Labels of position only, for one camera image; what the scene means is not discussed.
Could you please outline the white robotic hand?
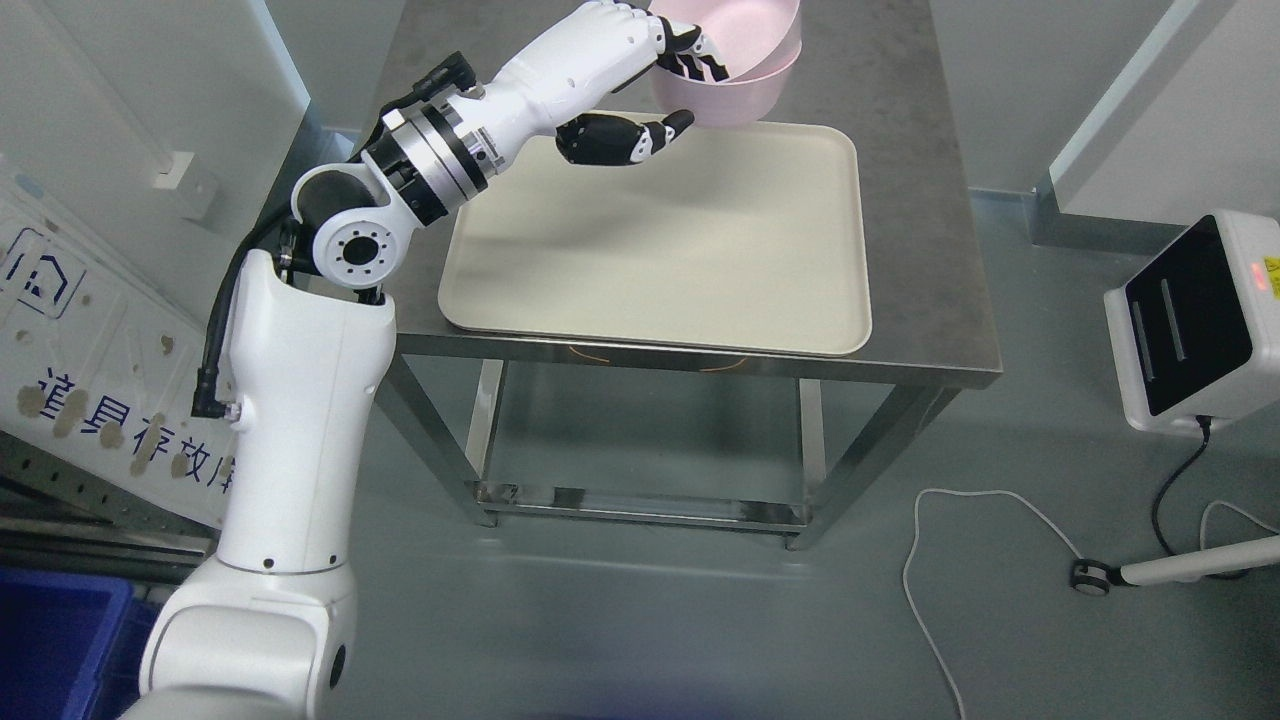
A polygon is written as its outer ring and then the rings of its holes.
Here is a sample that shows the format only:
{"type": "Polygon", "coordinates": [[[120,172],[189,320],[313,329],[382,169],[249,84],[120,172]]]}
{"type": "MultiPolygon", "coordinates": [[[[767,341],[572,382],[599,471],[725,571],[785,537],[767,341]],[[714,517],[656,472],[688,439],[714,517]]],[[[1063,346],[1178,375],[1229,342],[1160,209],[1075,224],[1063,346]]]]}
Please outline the white robotic hand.
{"type": "Polygon", "coordinates": [[[588,111],[654,63],[686,79],[730,79],[719,50],[700,26],[658,18],[626,3],[586,1],[492,78],[481,101],[485,129],[499,146],[522,146],[556,131],[561,156],[580,167],[641,164],[692,127],[695,115],[681,109],[637,122],[588,111]]]}

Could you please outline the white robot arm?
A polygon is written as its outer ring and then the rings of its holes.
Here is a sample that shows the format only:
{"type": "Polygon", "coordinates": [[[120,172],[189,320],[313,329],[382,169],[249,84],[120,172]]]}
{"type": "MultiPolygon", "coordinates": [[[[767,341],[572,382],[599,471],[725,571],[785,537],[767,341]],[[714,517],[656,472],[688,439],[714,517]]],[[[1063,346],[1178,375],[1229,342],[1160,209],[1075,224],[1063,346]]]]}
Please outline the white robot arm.
{"type": "Polygon", "coordinates": [[[653,67],[741,74],[686,12],[585,1],[480,82],[460,53],[387,102],[343,163],[303,174],[236,250],[211,310],[192,415],[225,419],[236,469],[212,556],[157,615],[127,719],[316,719],[349,660],[349,527],[364,438],[392,365],[381,291],[416,231],[476,199],[532,137],[573,164],[645,161],[694,123],[600,101],[653,67]]]}

